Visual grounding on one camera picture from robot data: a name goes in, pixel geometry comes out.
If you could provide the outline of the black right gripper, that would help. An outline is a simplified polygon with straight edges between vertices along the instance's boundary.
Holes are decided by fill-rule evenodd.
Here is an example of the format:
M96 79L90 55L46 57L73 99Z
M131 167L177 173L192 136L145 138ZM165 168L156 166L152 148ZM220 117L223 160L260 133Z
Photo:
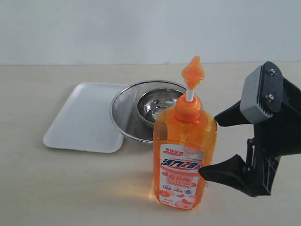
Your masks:
M204 166L198 170L204 180L250 197L271 194L281 157L301 152L301 91L287 79L283 79L283 86L280 111L253 127L246 162L236 154L221 163ZM214 117L219 126L252 125L241 113L240 103L241 100Z

